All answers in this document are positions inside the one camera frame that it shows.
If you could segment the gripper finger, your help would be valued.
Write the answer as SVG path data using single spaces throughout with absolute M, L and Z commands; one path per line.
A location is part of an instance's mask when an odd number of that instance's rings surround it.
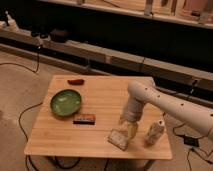
M 128 138 L 133 139 L 137 133 L 138 130 L 138 123 L 130 123 L 128 125 Z
M 123 123 L 120 125 L 120 131 L 127 136 L 128 135 L 128 124 L 127 123 Z

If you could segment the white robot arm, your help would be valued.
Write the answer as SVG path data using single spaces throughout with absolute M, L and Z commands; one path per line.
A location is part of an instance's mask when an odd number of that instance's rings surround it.
M 153 81 L 133 80 L 127 90 L 129 98 L 120 123 L 136 123 L 145 104 L 150 103 L 213 141 L 213 109 L 162 93 Z

